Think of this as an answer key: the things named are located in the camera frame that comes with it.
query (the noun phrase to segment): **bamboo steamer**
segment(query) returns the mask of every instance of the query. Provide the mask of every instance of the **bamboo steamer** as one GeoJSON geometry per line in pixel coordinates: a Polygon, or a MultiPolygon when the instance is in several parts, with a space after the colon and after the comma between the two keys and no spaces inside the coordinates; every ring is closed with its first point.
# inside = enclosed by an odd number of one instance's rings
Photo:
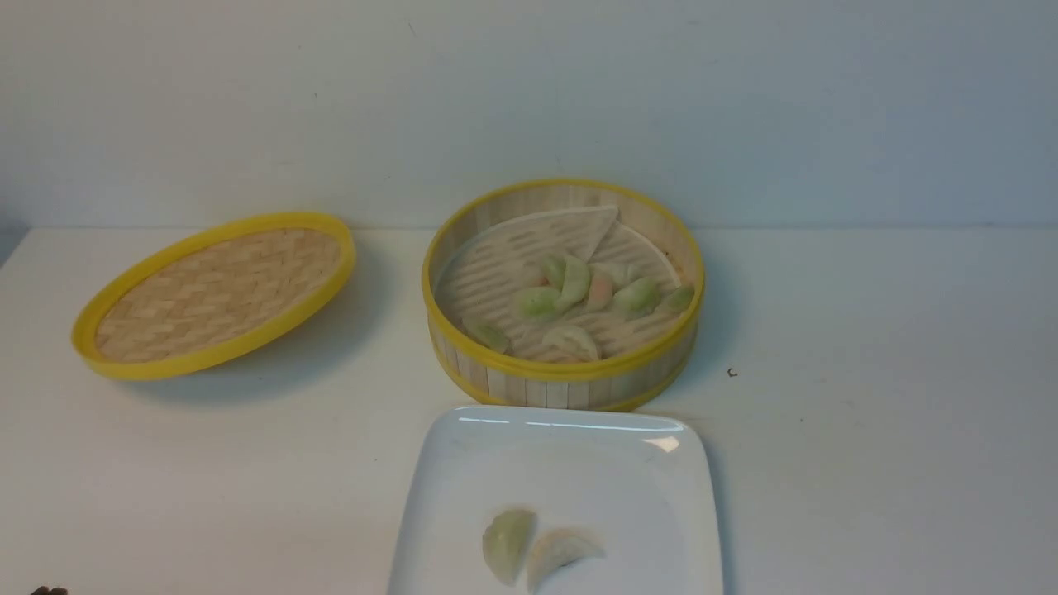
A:
{"type": "MultiPolygon", "coordinates": [[[[570,241],[580,244],[570,251],[582,258],[585,253],[590,256],[599,248],[599,241],[612,241],[609,236],[598,237],[592,224],[581,224],[578,229],[579,239],[570,241]]],[[[437,232],[422,267],[430,336],[438,362],[449,377],[482,403],[554,409],[631,411],[661,393],[690,357],[705,282],[698,246],[675,215],[635,192],[577,179],[525,182],[474,200],[437,232]],[[510,228],[503,223],[514,223],[515,219],[530,215],[546,217],[551,211],[604,211],[600,208],[610,208],[615,215],[619,213],[619,223],[615,222],[613,229],[631,230],[627,233],[649,240],[656,247],[655,252],[660,251],[659,257],[663,254],[668,258],[665,265],[671,265],[669,270],[678,275],[678,283],[694,287],[694,299],[686,311],[668,320],[658,318],[630,327],[630,332],[612,341],[613,355],[586,363],[562,361],[547,354],[530,354],[534,356],[530,358],[525,351],[522,355],[526,357],[514,357],[519,355],[517,350],[513,356],[501,355],[462,332],[438,284],[476,238],[491,230],[493,236],[507,235],[507,241],[516,246],[521,236],[511,235],[513,230],[508,231],[510,228]]]]}

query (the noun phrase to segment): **square white plate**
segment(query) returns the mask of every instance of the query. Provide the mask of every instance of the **square white plate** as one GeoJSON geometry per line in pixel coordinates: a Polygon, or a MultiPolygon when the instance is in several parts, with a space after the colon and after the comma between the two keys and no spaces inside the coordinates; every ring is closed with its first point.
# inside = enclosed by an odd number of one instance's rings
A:
{"type": "Polygon", "coordinates": [[[667,417],[468,407],[434,422],[404,509],[389,595],[526,593],[486,566],[499,512],[537,515],[536,537],[578,527],[602,559],[560,569],[539,595],[723,595],[709,463],[667,417]]]}

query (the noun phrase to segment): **yellow plastic rim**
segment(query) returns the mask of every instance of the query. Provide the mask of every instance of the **yellow plastic rim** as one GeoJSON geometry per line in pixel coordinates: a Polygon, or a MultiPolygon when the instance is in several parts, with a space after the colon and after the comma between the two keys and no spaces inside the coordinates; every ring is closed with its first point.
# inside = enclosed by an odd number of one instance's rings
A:
{"type": "Polygon", "coordinates": [[[352,234],[341,219],[323,213],[272,213],[232,221],[178,241],[110,282],[85,306],[74,322],[71,341],[74,349],[93,371],[118,380],[158,380],[190,374],[245,355],[274,341],[305,322],[345,285],[357,263],[352,234]],[[95,346],[95,332],[103,318],[129,290],[159,269],[203,250],[214,244],[239,236],[282,228],[304,228],[325,233],[339,244],[339,265],[331,276],[313,293],[260,326],[227,341],[159,361],[123,363],[108,360],[95,346]]]}
{"type": "Polygon", "coordinates": [[[594,180],[582,180],[578,178],[551,178],[545,180],[531,180],[528,182],[522,182],[519,184],[514,184],[511,186],[506,186],[496,191],[493,191],[482,197],[479,197],[466,206],[457,211],[448,221],[441,226],[441,229],[437,231],[434,235],[433,241],[430,242],[430,248],[426,250],[426,257],[422,263],[422,298],[426,303],[426,312],[431,319],[433,319],[437,327],[440,329],[441,333],[448,339],[453,345],[458,347],[462,353],[473,357],[475,360],[491,367],[497,372],[503,372],[506,374],[511,374],[514,376],[521,376],[524,378],[532,378],[534,380],[543,380],[548,382],[569,382],[569,381],[586,381],[586,380],[597,380],[600,378],[607,378],[610,376],[618,376],[642,366],[647,361],[654,359],[657,355],[668,350],[673,347],[682,337],[683,332],[693,326],[698,317],[698,311],[701,309],[701,296],[706,292],[706,266],[701,260],[701,251],[698,249],[698,244],[695,241],[694,236],[691,235],[690,230],[687,226],[679,220],[678,217],[673,215],[668,209],[661,206],[657,202],[646,198],[645,196],[623,188],[621,186],[615,186],[613,184],[607,184],[604,182],[597,182],[594,180]],[[430,263],[433,260],[435,251],[452,227],[461,219],[467,213],[475,209],[477,205],[488,202],[498,196],[509,194],[516,191],[523,191],[526,188],[539,187],[539,186],[552,186],[561,184],[570,185],[581,185],[589,186],[596,188],[606,190],[613,193],[624,195],[627,198],[635,200],[647,206],[649,209],[656,211],[665,219],[668,219],[677,230],[689,246],[694,250],[695,262],[697,264],[697,274],[694,275],[698,281],[694,286],[694,298],[691,300],[691,305],[687,310],[680,314],[677,319],[676,324],[661,337],[646,343],[642,347],[624,354],[615,358],[609,358],[597,362],[587,363],[550,363],[550,362],[536,362],[529,360],[522,360],[511,356],[505,356],[503,354],[497,354],[492,349],[489,349],[485,345],[481,345],[477,341],[474,341],[470,337],[463,335],[452,322],[441,312],[440,306],[437,305],[437,301],[434,299],[433,287],[430,283],[430,263]]]}
{"type": "MultiPolygon", "coordinates": [[[[470,395],[470,397],[473,398],[475,401],[477,401],[477,402],[479,402],[481,404],[505,404],[505,405],[514,404],[514,403],[510,403],[510,402],[507,402],[507,401],[501,401],[501,400],[493,397],[489,393],[487,393],[487,392],[478,389],[477,386],[474,386],[470,382],[468,382],[467,379],[463,378],[462,376],[459,376],[456,373],[456,371],[452,369],[452,367],[449,366],[448,362],[444,361],[444,358],[441,357],[441,353],[437,350],[437,345],[436,344],[434,344],[434,354],[437,355],[437,361],[438,361],[438,363],[441,364],[441,369],[444,371],[444,374],[448,374],[449,378],[451,378],[452,381],[455,382],[456,385],[459,386],[462,390],[462,392],[464,392],[468,395],[470,395]]],[[[676,378],[679,376],[679,374],[681,372],[683,372],[683,368],[687,367],[687,362],[689,362],[690,360],[691,360],[691,351],[688,350],[687,355],[683,356],[683,359],[681,359],[679,361],[679,363],[672,371],[672,373],[670,373],[669,376],[665,376],[664,379],[661,380],[661,382],[657,383],[657,385],[651,387],[651,390],[646,391],[645,393],[636,395],[635,397],[632,397],[631,399],[626,399],[626,400],[623,400],[623,401],[618,401],[618,402],[615,402],[615,403],[607,403],[607,404],[604,404],[604,405],[602,405],[602,407],[600,407],[598,409],[592,409],[592,411],[619,411],[619,412],[627,412],[627,411],[634,411],[636,409],[639,409],[641,405],[643,405],[646,402],[653,400],[654,397],[660,395],[662,391],[664,391],[665,389],[669,387],[670,384],[672,384],[673,382],[675,382],[676,378]]]]}

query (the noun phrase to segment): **white table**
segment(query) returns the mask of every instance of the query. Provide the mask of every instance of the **white table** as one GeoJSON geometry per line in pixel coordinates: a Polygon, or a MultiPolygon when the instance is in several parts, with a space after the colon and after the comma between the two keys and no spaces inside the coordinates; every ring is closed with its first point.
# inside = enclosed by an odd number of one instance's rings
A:
{"type": "MultiPolygon", "coordinates": [[[[357,233],[335,303],[238,361],[91,373],[79,308],[187,233],[38,229],[0,269],[0,593],[384,593],[424,433],[469,402],[432,234],[357,233]]],[[[1058,590],[1058,230],[698,237],[694,360],[641,411],[706,444],[730,594],[1058,590]]]]}

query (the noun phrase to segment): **woven bamboo lid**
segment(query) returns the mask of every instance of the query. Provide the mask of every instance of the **woven bamboo lid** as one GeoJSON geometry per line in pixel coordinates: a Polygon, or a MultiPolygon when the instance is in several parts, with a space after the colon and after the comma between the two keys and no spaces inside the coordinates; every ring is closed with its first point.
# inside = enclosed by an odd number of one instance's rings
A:
{"type": "Polygon", "coordinates": [[[348,278],[349,230],[329,215],[264,215],[215,228],[140,263],[74,325],[96,372],[154,379],[253,350],[290,330],[348,278]]]}

